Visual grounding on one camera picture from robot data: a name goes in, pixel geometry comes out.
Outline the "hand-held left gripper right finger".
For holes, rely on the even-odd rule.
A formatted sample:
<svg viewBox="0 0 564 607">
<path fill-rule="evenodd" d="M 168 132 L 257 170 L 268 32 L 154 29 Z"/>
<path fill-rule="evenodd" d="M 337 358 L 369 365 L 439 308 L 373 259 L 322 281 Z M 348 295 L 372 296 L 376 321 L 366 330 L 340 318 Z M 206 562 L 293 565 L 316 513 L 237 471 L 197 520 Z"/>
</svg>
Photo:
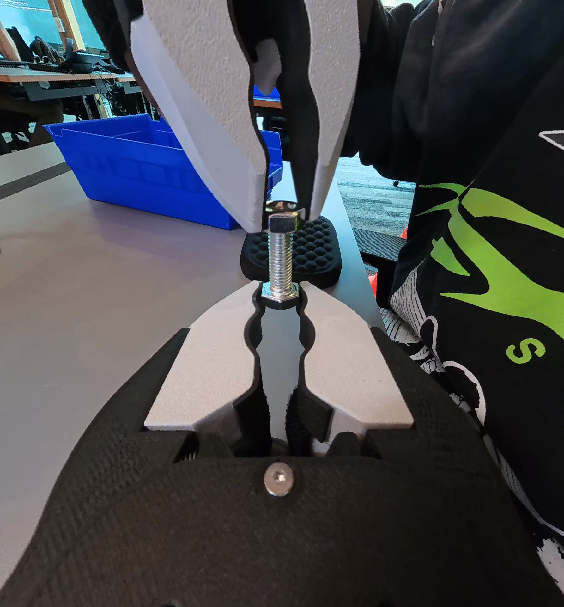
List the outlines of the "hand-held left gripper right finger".
<svg viewBox="0 0 564 607">
<path fill-rule="evenodd" d="M 300 284 L 299 418 L 323 455 L 342 433 L 405 430 L 414 418 L 369 324 L 309 282 Z"/>
</svg>

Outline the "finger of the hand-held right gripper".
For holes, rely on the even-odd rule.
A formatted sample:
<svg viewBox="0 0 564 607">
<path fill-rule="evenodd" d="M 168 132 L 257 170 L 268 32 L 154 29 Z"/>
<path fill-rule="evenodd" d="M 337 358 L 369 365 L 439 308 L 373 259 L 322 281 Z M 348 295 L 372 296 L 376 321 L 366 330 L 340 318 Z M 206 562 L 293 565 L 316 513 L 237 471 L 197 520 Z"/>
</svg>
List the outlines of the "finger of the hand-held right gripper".
<svg viewBox="0 0 564 607">
<path fill-rule="evenodd" d="M 263 229 L 269 156 L 227 1 L 143 1 L 137 70 L 197 174 L 247 232 Z"/>
<path fill-rule="evenodd" d="M 360 63 L 356 1 L 305 1 L 310 31 L 308 81 L 319 118 L 310 219 L 323 209 L 354 103 Z"/>
</svg>

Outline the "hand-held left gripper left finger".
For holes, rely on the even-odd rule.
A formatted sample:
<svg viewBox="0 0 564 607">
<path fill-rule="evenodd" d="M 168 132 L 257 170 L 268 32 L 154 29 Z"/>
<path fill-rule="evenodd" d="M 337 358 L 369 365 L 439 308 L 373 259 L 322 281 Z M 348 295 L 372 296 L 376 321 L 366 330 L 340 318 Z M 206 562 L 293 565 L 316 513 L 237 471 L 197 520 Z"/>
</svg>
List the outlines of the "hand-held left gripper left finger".
<svg viewBox="0 0 564 607">
<path fill-rule="evenodd" d="M 147 429 L 213 433 L 239 455 L 263 455 L 261 290 L 250 282 L 192 323 Z"/>
</svg>

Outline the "large steel bolt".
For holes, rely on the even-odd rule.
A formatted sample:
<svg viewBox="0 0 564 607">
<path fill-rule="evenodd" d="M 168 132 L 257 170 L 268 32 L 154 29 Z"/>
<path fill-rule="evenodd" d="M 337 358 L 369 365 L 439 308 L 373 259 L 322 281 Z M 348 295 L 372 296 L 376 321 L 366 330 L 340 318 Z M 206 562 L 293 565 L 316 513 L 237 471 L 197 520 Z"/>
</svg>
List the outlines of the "large steel bolt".
<svg viewBox="0 0 564 607">
<path fill-rule="evenodd" d="M 276 310 L 295 307 L 300 298 L 292 281 L 291 233 L 269 233 L 269 279 L 262 284 L 261 296 L 267 307 Z"/>
</svg>

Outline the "large steel hex nut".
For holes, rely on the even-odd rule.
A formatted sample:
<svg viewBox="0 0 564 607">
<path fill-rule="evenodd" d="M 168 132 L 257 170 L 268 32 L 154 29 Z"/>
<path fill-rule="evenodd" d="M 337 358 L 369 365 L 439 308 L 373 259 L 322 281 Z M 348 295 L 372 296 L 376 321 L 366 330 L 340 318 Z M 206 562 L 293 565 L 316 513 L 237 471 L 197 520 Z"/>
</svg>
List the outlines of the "large steel hex nut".
<svg viewBox="0 0 564 607">
<path fill-rule="evenodd" d="M 305 210 L 295 201 L 269 200 L 265 204 L 267 229 L 274 234 L 292 234 L 305 222 Z"/>
</svg>

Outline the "person's right forearm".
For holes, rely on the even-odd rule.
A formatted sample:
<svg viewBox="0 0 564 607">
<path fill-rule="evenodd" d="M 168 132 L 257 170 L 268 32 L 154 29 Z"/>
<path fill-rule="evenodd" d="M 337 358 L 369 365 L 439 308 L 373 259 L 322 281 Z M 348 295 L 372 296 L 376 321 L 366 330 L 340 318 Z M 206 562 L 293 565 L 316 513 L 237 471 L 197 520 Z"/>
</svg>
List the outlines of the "person's right forearm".
<svg viewBox="0 0 564 607">
<path fill-rule="evenodd" d="M 369 17 L 341 156 L 359 155 L 363 165 L 373 167 L 385 178 L 398 180 L 392 170 L 393 93 L 415 8 L 405 3 L 388 9 L 381 1 L 372 1 Z"/>
</svg>

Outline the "black foam pad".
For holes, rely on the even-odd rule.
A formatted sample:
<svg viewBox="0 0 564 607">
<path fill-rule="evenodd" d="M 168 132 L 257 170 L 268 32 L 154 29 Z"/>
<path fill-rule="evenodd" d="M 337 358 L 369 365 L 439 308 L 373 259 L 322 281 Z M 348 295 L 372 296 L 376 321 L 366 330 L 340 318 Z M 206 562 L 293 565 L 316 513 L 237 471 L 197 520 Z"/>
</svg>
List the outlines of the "black foam pad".
<svg viewBox="0 0 564 607">
<path fill-rule="evenodd" d="M 307 221 L 292 237 L 292 280 L 324 290 L 335 285 L 342 269 L 337 232 L 326 217 Z M 247 234 L 240 253 L 240 269 L 250 281 L 269 281 L 269 234 Z"/>
</svg>

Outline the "person's black printed shirt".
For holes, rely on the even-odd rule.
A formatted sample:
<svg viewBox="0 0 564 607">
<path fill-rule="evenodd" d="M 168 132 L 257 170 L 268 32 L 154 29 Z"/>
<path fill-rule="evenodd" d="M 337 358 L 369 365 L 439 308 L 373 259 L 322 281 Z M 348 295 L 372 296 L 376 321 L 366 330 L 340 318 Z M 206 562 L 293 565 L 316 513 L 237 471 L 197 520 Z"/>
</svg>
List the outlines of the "person's black printed shirt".
<svg viewBox="0 0 564 607">
<path fill-rule="evenodd" d="M 476 419 L 564 596 L 564 1 L 424 1 L 392 107 L 391 307 Z"/>
</svg>

